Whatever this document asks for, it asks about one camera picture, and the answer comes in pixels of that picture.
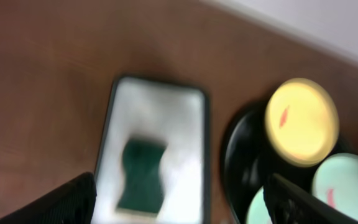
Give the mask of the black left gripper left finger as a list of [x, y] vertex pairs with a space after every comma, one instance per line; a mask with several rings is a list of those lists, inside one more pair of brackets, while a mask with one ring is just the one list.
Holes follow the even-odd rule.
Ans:
[[0, 224], [90, 224], [96, 196], [94, 175], [84, 172], [30, 204], [0, 218]]

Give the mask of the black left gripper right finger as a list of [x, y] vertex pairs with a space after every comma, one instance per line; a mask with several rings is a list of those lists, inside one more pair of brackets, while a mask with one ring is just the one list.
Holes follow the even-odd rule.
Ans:
[[279, 174], [266, 180], [264, 202], [276, 224], [358, 224]]

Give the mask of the light blue plate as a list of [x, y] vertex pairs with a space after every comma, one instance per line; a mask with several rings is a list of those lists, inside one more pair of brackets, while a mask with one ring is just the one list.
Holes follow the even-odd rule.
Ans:
[[328, 157], [313, 177], [311, 193], [358, 221], [358, 156], [339, 153]]

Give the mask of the green yellow sponge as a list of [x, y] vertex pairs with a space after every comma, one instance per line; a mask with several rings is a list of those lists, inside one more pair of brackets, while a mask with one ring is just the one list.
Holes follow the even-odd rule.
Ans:
[[160, 162], [166, 145], [147, 139], [128, 140], [122, 152], [124, 190], [117, 209], [156, 216], [165, 198]]

